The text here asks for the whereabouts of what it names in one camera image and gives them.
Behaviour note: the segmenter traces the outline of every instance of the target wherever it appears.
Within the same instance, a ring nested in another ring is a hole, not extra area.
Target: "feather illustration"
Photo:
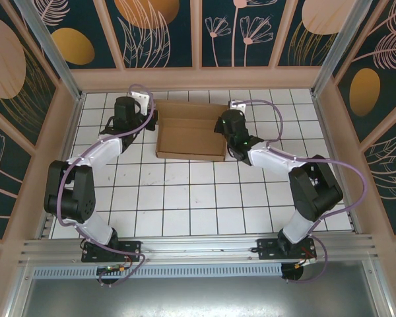
[[[380,197],[396,199],[396,136],[373,144],[366,159]]]
[[[57,26],[70,11],[68,0],[33,0],[45,25]]]
[[[396,69],[396,34],[384,36],[377,44],[374,52],[354,58],[352,62],[372,56],[377,68]]]
[[[167,66],[170,58],[170,33],[162,14],[156,12],[150,2],[148,2],[148,10],[139,0],[132,1],[133,7],[126,1],[120,3],[125,17],[131,21],[129,23],[118,18],[125,35],[123,60],[126,66],[128,68]]]

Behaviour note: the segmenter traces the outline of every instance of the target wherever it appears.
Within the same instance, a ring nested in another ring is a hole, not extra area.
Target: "dark teal wallpaper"
[[[192,67],[189,0],[106,0],[126,68]]]
[[[396,107],[396,0],[385,7],[338,87],[360,141]]]
[[[285,4],[203,0],[203,67],[268,66]]]
[[[353,1],[298,0],[279,66],[321,66]]]
[[[36,144],[55,86],[0,6],[0,113]]]
[[[370,5],[370,9],[368,10],[366,16],[364,17],[364,20],[359,24],[358,30],[356,31],[353,39],[350,41],[348,47],[346,48],[346,52],[342,55],[342,58],[339,60],[335,70],[333,71],[333,76],[335,77],[336,74],[339,72],[341,69],[343,62],[345,59],[348,57],[348,53],[355,44],[356,40],[358,39],[359,35],[361,34],[362,30],[364,29],[365,25],[367,24],[368,20],[370,19],[374,9],[377,7],[379,0],[373,0]]]
[[[31,156],[0,129],[0,239],[2,239]]]
[[[396,123],[365,152],[365,157],[396,234]]]

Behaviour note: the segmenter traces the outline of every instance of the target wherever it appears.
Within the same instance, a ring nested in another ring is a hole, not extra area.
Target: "orange circle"
[[[160,26],[158,13],[164,17],[166,24],[171,23],[178,15],[180,6],[179,0],[114,0],[114,3],[127,22],[148,29]]]

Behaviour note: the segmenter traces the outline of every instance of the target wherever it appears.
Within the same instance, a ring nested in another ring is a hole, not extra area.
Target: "white bracket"
[[[133,97],[141,105],[141,114],[146,116],[148,113],[148,103],[150,102],[150,96],[147,94],[141,94],[140,92],[131,92]]]
[[[246,103],[242,102],[243,100],[231,100],[229,101],[230,109],[237,109],[242,111],[245,114]]]

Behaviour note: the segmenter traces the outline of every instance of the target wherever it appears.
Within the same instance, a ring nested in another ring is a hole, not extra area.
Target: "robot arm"
[[[61,200],[63,222],[74,223],[86,236],[113,249],[117,249],[117,232],[94,212],[96,200],[93,173],[125,152],[132,144],[137,134],[103,140],[110,135],[118,135],[139,127],[147,118],[148,103],[149,96],[138,92],[116,99],[115,115],[109,119],[105,129],[100,132],[98,141],[101,144],[84,156],[72,169],[63,190]],[[154,113],[146,129],[155,130],[157,115],[156,112]],[[55,160],[50,164],[44,198],[46,212],[57,215],[57,193],[63,173],[78,158],[79,156],[75,156],[65,162]]]
[[[230,154],[250,165],[268,168],[277,174],[288,173],[295,213],[279,232],[279,247],[287,254],[305,239],[319,217],[343,198],[343,193],[327,163],[297,161],[296,157],[274,149],[245,126],[244,105],[232,103],[219,117],[215,132],[225,136]]]

